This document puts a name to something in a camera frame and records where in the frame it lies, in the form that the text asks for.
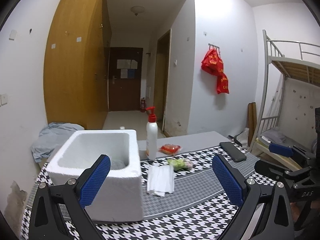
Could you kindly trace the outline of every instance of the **tiled floor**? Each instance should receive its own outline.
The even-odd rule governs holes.
[[[141,113],[140,111],[118,111],[109,112],[104,123],[104,130],[119,129],[120,126],[124,126],[126,129],[133,129],[137,131],[138,140],[147,139],[146,125],[148,122],[147,113]],[[158,138],[164,138],[165,136],[158,132]]]

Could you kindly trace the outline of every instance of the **fire extinguisher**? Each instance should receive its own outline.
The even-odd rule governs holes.
[[[144,113],[146,111],[146,98],[141,98],[140,111]]]

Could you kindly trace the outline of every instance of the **styrofoam box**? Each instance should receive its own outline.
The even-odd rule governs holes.
[[[54,185],[77,179],[101,154],[125,168],[111,170],[93,203],[85,209],[95,221],[143,219],[141,167],[135,130],[76,131],[52,158],[47,172]]]

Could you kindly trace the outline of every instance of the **snack package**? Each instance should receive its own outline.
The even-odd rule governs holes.
[[[181,146],[179,145],[165,144],[159,149],[159,152],[169,154],[169,155],[175,155],[180,149],[181,149]]]
[[[167,160],[169,165],[173,166],[173,169],[175,171],[182,170],[182,169],[188,169],[191,171],[193,169],[193,163],[191,160],[188,159],[169,159]]]

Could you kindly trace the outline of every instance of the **blue textured pad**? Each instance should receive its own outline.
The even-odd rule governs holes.
[[[108,156],[105,156],[93,171],[89,179],[82,186],[80,191],[79,203],[84,208],[92,204],[96,194],[106,179],[111,167],[111,161]]]
[[[212,159],[212,170],[226,192],[231,204],[240,207],[243,204],[242,189],[218,156]]]
[[[278,145],[275,143],[271,143],[269,145],[269,151],[284,157],[291,157],[293,155],[293,151],[290,147]]]

